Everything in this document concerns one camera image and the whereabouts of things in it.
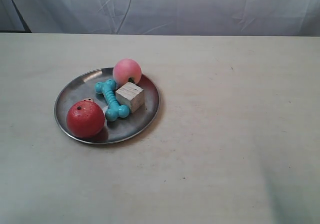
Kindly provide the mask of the wooden cube block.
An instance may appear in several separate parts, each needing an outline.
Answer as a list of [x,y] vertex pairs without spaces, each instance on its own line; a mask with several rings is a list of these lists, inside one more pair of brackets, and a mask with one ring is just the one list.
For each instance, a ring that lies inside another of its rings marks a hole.
[[127,106],[131,113],[136,112],[145,103],[144,90],[132,82],[127,82],[115,93],[118,103]]

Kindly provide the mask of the turquoise toy bone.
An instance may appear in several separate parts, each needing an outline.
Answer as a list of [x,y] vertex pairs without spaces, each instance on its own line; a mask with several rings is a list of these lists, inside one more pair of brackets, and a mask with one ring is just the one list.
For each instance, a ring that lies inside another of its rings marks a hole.
[[97,82],[94,90],[96,94],[102,94],[107,103],[105,118],[107,121],[113,122],[118,118],[126,118],[130,114],[130,109],[126,105],[120,105],[116,99],[115,90],[117,83],[113,79],[105,82]]

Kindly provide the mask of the pink toy peach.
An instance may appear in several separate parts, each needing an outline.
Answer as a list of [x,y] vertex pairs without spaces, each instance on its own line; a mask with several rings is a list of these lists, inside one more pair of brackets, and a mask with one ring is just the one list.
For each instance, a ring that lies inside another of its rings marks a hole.
[[113,79],[118,86],[123,86],[128,82],[138,84],[142,71],[140,65],[132,59],[122,59],[113,68]]

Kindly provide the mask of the wooden die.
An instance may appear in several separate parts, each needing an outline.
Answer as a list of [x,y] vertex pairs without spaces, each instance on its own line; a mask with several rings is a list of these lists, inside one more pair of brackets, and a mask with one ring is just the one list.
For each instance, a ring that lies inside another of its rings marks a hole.
[[94,102],[93,98],[85,98],[83,101],[89,101],[89,102]]

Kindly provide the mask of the red toy apple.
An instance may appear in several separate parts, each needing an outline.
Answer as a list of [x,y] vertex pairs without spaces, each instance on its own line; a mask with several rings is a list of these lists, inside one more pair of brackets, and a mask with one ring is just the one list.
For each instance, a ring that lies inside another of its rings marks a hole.
[[95,102],[79,101],[69,109],[66,125],[76,137],[90,138],[103,129],[105,115]]

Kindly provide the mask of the round metal plate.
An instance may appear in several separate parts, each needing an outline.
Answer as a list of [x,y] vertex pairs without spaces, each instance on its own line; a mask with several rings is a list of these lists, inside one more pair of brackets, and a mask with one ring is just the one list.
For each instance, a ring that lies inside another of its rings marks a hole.
[[54,105],[55,120],[60,129],[74,140],[91,145],[109,145],[128,140],[145,130],[156,118],[161,107],[161,94],[157,86],[146,75],[142,75],[138,86],[144,90],[145,102],[136,112],[125,119],[106,121],[104,128],[91,138],[78,138],[67,127],[67,113],[77,102],[92,98],[103,111],[108,106],[102,95],[96,94],[94,86],[113,77],[113,68],[102,68],[82,74],[72,80],[58,95]]

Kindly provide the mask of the white backdrop cloth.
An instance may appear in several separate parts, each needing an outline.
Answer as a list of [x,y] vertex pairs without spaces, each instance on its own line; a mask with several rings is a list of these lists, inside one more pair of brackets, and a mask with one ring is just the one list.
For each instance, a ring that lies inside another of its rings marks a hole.
[[1,30],[319,36],[320,0],[0,0]]

